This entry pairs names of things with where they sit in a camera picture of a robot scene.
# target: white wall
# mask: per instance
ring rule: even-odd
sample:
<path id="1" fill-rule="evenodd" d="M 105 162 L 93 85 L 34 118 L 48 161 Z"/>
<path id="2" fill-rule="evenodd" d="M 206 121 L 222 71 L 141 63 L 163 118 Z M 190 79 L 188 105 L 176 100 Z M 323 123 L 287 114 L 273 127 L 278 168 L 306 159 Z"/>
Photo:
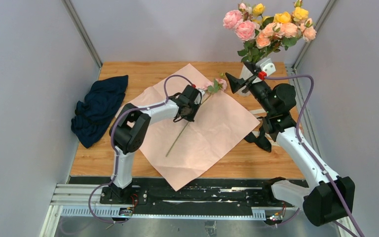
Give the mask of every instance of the white wall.
<path id="1" fill-rule="evenodd" d="M 317 21 L 328 0 L 304 0 Z M 240 61 L 237 36 L 223 27 L 240 0 L 73 0 L 102 61 Z M 294 10 L 294 0 L 262 2 L 268 15 Z M 294 63 L 303 41 L 275 61 Z"/>
<path id="2" fill-rule="evenodd" d="M 379 1 L 338 1 L 305 58 L 320 151 L 354 180 L 353 214 L 379 236 Z"/>
<path id="3" fill-rule="evenodd" d="M 0 237 L 36 237 L 98 69 L 60 0 L 0 1 Z"/>

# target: wooden table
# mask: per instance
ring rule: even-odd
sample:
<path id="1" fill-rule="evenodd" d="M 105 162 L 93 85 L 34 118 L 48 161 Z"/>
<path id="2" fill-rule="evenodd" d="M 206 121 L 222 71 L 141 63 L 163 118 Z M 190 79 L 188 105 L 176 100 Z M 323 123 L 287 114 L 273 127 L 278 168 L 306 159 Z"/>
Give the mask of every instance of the wooden table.
<path id="1" fill-rule="evenodd" d="M 125 104 L 141 94 L 147 87 L 155 85 L 188 63 L 210 80 L 218 78 L 223 72 L 238 77 L 242 69 L 242 64 L 236 62 L 106 62 L 102 67 L 99 80 L 129 75 L 129 84 L 123 102 Z M 275 66 L 277 71 L 273 76 L 287 75 L 283 63 L 275 63 Z M 283 82 L 287 83 L 287 81 L 268 81 L 267 83 L 274 88 L 278 83 Z M 248 110 L 261 108 L 253 96 L 242 97 L 232 94 L 230 89 L 227 89 L 226 93 Z M 292 109 L 292 115 L 297 120 L 298 113 L 295 108 Z M 114 152 L 110 145 L 108 130 L 102 139 L 89 149 L 79 144 L 71 170 L 72 176 L 110 176 L 113 173 Z M 133 176 L 160 176 L 140 150 L 136 152 L 132 174 Z M 290 179 L 304 178 L 282 147 L 273 146 L 272 152 L 268 153 L 244 140 L 201 175 L 201 177 L 210 178 L 261 179 L 278 176 Z"/>

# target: vase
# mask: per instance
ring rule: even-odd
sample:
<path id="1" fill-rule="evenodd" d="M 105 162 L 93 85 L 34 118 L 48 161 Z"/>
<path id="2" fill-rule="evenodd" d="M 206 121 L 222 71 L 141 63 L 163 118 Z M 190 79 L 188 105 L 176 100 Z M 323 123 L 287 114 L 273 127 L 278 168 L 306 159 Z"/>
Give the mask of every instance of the vase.
<path id="1" fill-rule="evenodd" d="M 246 80 L 246 79 L 250 78 L 251 76 L 253 76 L 252 72 L 245 65 L 243 65 L 243 68 L 242 68 L 242 71 L 240 72 L 239 78 L 243 78 Z M 249 96 L 251 94 L 250 91 L 243 93 L 242 92 L 243 89 L 245 89 L 245 86 L 242 87 L 240 90 L 238 90 L 237 94 L 240 96 Z"/>

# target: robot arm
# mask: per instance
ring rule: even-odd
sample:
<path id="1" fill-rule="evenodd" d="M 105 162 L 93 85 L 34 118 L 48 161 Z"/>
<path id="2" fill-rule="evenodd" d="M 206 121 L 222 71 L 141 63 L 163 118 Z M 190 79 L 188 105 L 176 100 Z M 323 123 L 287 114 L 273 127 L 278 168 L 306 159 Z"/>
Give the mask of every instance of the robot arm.
<path id="1" fill-rule="evenodd" d="M 128 103 L 123 107 L 120 114 L 133 108 L 151 109 L 130 112 L 115 128 L 114 144 L 118 159 L 114 158 L 113 174 L 117 173 L 117 176 L 111 176 L 114 182 L 110 188 L 120 201 L 126 201 L 130 196 L 134 154 L 142 145 L 149 125 L 164 119 L 174 119 L 174 122 L 182 119 L 194 121 L 204 93 L 204 90 L 187 85 L 182 93 L 170 96 L 163 105 L 136 107 Z"/>
<path id="2" fill-rule="evenodd" d="M 347 212 L 341 205 L 326 174 L 335 180 L 335 184 L 342 192 L 350 210 L 352 210 L 355 185 L 349 177 L 341 178 L 333 171 L 304 139 L 301 132 L 299 132 L 301 140 L 298 138 L 297 123 L 290 114 L 290 110 L 296 105 L 294 87 L 282 83 L 271 90 L 264 81 L 265 77 L 275 72 L 275 65 L 269 58 L 265 58 L 255 65 L 245 63 L 245 66 L 253 74 L 250 78 L 238 79 L 227 73 L 226 76 L 233 93 L 245 86 L 243 92 L 250 91 L 267 113 L 267 116 L 262 118 L 259 137 L 255 138 L 254 142 L 263 150 L 271 152 L 271 144 L 265 137 L 265 133 L 268 133 L 290 155 L 309 186 L 304 188 L 292 184 L 284 178 L 274 178 L 264 186 L 265 192 L 268 193 L 265 198 L 271 203 L 282 200 L 302 207 L 306 217 L 316 226 L 346 217 Z M 325 167 L 325 171 L 322 171 L 304 146 Z"/>

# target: wrapping paper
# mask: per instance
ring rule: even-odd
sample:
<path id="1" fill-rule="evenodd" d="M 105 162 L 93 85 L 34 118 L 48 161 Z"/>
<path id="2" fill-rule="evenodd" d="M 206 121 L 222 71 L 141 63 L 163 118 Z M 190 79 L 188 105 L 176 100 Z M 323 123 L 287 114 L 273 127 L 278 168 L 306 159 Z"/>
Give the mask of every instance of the wrapping paper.
<path id="1" fill-rule="evenodd" d="M 197 88 L 208 82 L 191 64 L 174 74 L 187 77 Z M 165 100 L 164 81 L 148 87 L 130 103 L 145 106 Z M 166 86 L 168 95 L 182 92 L 186 85 L 188 82 L 182 78 L 171 78 Z M 140 147 L 152 166 L 176 191 L 207 171 L 259 124 L 255 116 L 221 91 L 199 108 L 194 120 L 187 125 L 168 157 L 166 153 L 186 120 L 165 119 L 152 124 Z"/>

